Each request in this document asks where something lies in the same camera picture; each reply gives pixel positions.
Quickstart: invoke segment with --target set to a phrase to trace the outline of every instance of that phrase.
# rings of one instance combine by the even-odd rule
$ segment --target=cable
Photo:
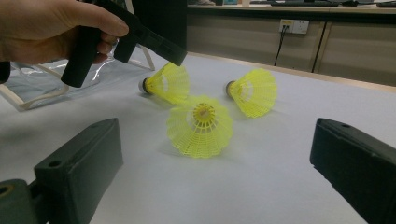
[[[287,31],[288,29],[289,29],[289,26],[283,25],[282,32],[280,33],[279,48],[277,49],[277,54],[276,54],[274,66],[276,66],[277,57],[279,56],[280,49],[282,48],[283,37],[285,37],[285,33],[286,33],[286,31]]]

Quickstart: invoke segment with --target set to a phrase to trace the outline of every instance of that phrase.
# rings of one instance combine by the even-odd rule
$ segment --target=yellow shuttlecock
[[[166,125],[173,146],[194,158],[220,154],[233,135],[227,108],[205,95],[190,96],[172,108]]]
[[[189,94],[189,74],[184,66],[167,63],[154,76],[140,81],[139,89],[143,93],[157,95],[171,104],[178,104]]]
[[[225,91],[250,118],[268,113],[276,100],[276,81],[269,71],[255,69],[227,84]]]

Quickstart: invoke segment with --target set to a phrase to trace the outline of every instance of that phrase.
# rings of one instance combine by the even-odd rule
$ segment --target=power outlet
[[[280,20],[280,26],[279,26],[279,32],[283,31],[283,27],[285,26],[286,29],[286,33],[292,33],[293,31],[293,24],[294,24],[294,20]]]
[[[308,31],[309,21],[294,21],[292,33],[298,35],[305,35]]]

